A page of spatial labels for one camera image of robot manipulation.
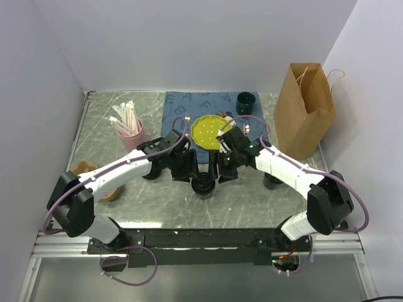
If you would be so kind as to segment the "black coffee cup lid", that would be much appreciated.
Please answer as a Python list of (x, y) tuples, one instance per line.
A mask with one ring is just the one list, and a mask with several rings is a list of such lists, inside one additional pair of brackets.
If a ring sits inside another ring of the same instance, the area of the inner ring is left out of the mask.
[(207, 178), (202, 178), (201, 182), (191, 183), (191, 188), (194, 193), (203, 193), (214, 191), (216, 182), (207, 182)]

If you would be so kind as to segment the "dark transparent coffee cup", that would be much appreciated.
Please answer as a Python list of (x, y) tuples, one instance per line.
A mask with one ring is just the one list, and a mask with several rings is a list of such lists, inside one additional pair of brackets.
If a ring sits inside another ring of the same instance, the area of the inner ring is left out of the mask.
[(213, 196), (213, 191), (210, 192), (203, 192), (203, 193), (195, 193), (196, 197), (199, 199), (208, 199)]

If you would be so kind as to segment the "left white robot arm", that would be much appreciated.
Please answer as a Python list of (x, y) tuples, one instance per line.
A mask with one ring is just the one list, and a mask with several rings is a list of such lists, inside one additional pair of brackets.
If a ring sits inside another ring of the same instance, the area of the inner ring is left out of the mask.
[(125, 230), (114, 219), (97, 216), (96, 202), (132, 179), (153, 178), (163, 169), (170, 169), (175, 181), (188, 182), (197, 175), (196, 152), (177, 130), (142, 143), (126, 156), (81, 176), (63, 173), (47, 204), (46, 219), (54, 218), (68, 237), (86, 235), (117, 253), (124, 248)]

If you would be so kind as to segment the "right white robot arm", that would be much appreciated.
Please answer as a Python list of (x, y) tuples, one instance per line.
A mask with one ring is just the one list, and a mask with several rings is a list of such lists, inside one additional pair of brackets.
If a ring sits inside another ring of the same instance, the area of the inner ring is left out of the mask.
[(331, 234), (353, 211), (351, 196), (338, 172), (310, 169), (263, 140), (250, 141), (237, 126), (220, 130), (216, 139), (220, 149), (211, 160), (220, 183), (237, 179), (238, 167), (246, 166), (286, 184), (306, 200), (305, 211), (278, 226), (275, 242), (279, 249), (290, 250), (298, 239), (313, 233)]

